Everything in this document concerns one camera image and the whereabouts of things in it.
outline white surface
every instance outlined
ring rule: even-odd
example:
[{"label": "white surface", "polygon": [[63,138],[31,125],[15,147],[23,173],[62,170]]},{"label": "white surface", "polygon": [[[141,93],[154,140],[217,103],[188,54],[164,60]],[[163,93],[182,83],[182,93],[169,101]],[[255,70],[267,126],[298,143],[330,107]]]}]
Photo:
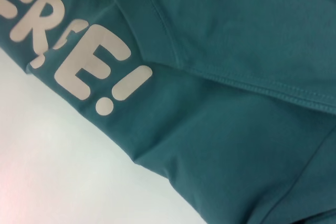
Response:
[{"label": "white surface", "polygon": [[205,222],[0,50],[0,223]]}]

